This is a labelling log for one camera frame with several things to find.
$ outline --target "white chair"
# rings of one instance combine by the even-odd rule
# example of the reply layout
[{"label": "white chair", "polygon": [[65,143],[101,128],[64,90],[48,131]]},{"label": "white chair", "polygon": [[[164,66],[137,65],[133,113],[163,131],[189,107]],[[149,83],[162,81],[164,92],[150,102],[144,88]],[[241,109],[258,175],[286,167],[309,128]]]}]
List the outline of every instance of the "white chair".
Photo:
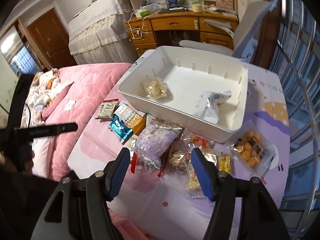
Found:
[{"label": "white chair", "polygon": [[206,23],[224,30],[229,34],[233,39],[234,50],[221,45],[187,40],[180,41],[179,44],[185,48],[217,52],[239,58],[245,62],[250,62],[254,52],[254,47],[258,44],[258,41],[254,39],[254,35],[258,31],[263,17],[276,7],[277,2],[278,0],[263,0],[249,4],[234,33],[231,31],[231,26],[228,23],[226,24],[209,19],[204,20]]}]

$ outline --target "pink quilt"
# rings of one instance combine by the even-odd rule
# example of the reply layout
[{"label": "pink quilt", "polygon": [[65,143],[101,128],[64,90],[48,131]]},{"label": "pink quilt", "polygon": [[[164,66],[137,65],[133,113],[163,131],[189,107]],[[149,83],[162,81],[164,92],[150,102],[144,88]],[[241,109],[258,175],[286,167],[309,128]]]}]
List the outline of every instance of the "pink quilt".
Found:
[{"label": "pink quilt", "polygon": [[[78,130],[59,135],[55,139],[49,178],[59,181],[70,169],[69,155],[90,118],[114,85],[130,68],[129,63],[87,64],[60,69],[61,82],[74,82],[67,95],[46,119],[46,125],[75,122]],[[69,100],[76,101],[70,111],[64,110]]]}]

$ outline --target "wooden desk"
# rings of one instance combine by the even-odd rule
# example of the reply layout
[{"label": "wooden desk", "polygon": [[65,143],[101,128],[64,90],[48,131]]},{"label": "wooden desk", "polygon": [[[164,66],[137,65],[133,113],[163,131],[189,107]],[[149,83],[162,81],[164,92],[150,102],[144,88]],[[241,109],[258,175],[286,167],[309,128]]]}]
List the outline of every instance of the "wooden desk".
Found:
[{"label": "wooden desk", "polygon": [[216,20],[224,23],[230,23],[232,31],[236,29],[239,19],[236,16],[226,16],[223,13],[202,12],[194,13],[192,11],[185,12],[169,12],[169,13],[152,13],[147,18],[133,18],[129,23],[132,29],[140,28],[148,34],[137,34],[129,31],[130,26],[125,22],[130,40],[136,47],[138,56],[141,56],[148,49],[155,49],[158,46],[165,45],[163,38],[169,37],[168,30],[188,30],[194,31],[199,38],[190,37],[192,40],[204,43],[218,44],[233,49],[232,38],[223,30],[207,24],[204,20]]}]

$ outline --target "screw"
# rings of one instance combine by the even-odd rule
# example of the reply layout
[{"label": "screw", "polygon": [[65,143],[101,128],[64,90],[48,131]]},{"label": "screw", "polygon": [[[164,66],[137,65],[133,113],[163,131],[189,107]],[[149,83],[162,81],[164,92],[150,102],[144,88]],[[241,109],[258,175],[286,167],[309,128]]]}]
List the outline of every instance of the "screw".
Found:
[{"label": "screw", "polygon": [[97,178],[100,178],[100,177],[102,177],[104,175],[104,172],[103,171],[97,171],[96,173],[95,173],[95,176],[97,177]]},{"label": "screw", "polygon": [[218,175],[219,177],[225,178],[226,176],[228,176],[228,173],[226,173],[225,171],[219,171]]},{"label": "screw", "polygon": [[69,182],[70,182],[70,178],[69,177],[62,178],[62,183],[63,184],[68,184]]},{"label": "screw", "polygon": [[254,184],[259,184],[259,183],[260,183],[260,179],[257,178],[257,177],[252,177],[252,178],[251,178],[251,181],[252,181]]}]

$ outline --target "purple snack package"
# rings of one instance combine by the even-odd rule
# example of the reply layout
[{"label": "purple snack package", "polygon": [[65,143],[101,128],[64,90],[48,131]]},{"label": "purple snack package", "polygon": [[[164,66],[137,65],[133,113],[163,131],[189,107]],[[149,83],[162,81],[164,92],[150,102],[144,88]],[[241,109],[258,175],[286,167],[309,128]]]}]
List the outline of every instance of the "purple snack package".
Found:
[{"label": "purple snack package", "polygon": [[172,131],[149,124],[138,136],[133,150],[146,164],[160,169],[160,157],[176,137]]}]

